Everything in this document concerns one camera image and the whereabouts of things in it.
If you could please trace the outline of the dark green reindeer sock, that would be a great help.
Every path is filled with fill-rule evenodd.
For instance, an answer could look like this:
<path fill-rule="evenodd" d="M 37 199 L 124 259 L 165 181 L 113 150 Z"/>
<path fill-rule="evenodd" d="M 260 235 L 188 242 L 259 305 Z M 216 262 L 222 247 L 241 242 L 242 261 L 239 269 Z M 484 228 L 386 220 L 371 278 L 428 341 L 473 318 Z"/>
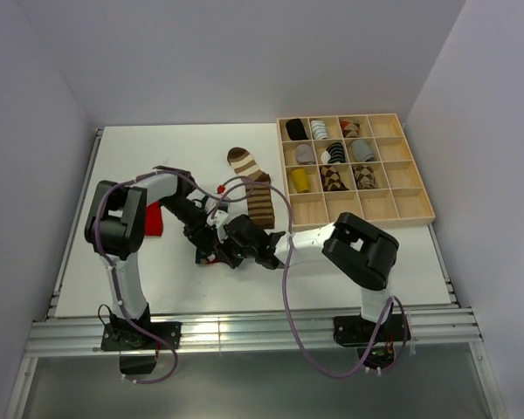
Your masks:
<path fill-rule="evenodd" d="M 217 200 L 209 196 L 204 196 L 202 198 L 193 199 L 193 202 L 203 212 L 205 212 L 206 214 L 209 214 L 215 209 Z M 217 209 L 225 213 L 228 213 L 229 205 L 227 203 L 222 203 Z M 219 257 L 217 257 L 215 254 L 209 255 L 201 251 L 199 248 L 196 248 L 195 263 L 198 265 L 221 264 L 222 260 Z"/>

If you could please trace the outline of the brown striped sock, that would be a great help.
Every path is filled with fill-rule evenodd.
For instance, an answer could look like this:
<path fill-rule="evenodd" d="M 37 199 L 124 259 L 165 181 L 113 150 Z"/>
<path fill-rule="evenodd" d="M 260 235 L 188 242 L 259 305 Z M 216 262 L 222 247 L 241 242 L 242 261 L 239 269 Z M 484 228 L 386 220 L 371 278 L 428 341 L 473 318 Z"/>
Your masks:
<path fill-rule="evenodd" d="M 267 185 L 271 184 L 271 177 L 259 167 L 253 155 L 244 148 L 231 148 L 227 154 L 227 161 L 241 180 L 254 182 L 245 186 L 245 192 L 249 196 L 246 205 L 250 219 L 264 230 L 273 229 L 275 214 L 272 192 L 267 188 Z"/>

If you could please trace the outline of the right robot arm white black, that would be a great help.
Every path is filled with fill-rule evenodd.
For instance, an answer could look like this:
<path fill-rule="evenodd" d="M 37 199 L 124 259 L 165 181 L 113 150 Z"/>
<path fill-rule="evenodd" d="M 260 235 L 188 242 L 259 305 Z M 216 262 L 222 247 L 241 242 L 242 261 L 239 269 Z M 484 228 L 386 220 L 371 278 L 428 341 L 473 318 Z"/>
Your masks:
<path fill-rule="evenodd" d="M 229 247 L 232 261 L 252 259 L 269 270 L 327 260 L 362 289 L 362 334 L 380 340 L 390 330 L 390 272 L 400 244 L 375 225 L 343 212 L 317 229 L 267 233 L 241 215 L 218 222 L 217 235 Z"/>

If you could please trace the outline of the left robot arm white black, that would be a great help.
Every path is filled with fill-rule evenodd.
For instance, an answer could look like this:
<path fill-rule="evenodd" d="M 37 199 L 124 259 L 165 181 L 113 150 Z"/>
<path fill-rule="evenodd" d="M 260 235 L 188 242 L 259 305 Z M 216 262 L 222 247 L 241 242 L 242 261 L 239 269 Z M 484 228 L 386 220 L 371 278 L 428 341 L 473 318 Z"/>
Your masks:
<path fill-rule="evenodd" d="M 188 171 L 158 167 L 126 182 L 101 181 L 94 191 L 84 236 L 107 268 L 114 315 L 129 319 L 121 338 L 132 348 L 143 348 L 153 327 L 141 317 L 148 310 L 141 288 L 138 251 L 145 237 L 147 207 L 158 202 L 183 224 L 183 234 L 197 248 L 216 254 L 217 230 L 190 199 L 197 190 Z"/>

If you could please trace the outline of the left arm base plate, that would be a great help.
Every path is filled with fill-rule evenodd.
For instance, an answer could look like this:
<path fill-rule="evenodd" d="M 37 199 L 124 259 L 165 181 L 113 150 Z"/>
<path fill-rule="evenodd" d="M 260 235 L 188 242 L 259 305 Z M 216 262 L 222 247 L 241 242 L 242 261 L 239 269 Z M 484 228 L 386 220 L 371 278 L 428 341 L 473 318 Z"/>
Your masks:
<path fill-rule="evenodd" d="M 114 316 L 104 327 L 100 349 L 104 352 L 154 350 L 180 345 L 182 323 L 176 321 L 137 322 L 144 333 L 131 326 L 125 319 Z"/>

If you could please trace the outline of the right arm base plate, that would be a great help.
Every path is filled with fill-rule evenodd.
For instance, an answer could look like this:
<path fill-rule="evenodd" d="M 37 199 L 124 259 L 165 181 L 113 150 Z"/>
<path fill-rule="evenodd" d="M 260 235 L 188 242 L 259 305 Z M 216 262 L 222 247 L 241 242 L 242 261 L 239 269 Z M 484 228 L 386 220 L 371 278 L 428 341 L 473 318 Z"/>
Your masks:
<path fill-rule="evenodd" d="M 333 318 L 333 338 L 336 344 L 343 347 L 364 347 L 370 341 L 375 323 L 362 318 L 361 315 L 336 316 Z M 390 314 L 380 325 L 375 343 L 402 343 L 409 341 L 411 333 L 405 324 L 402 314 Z"/>

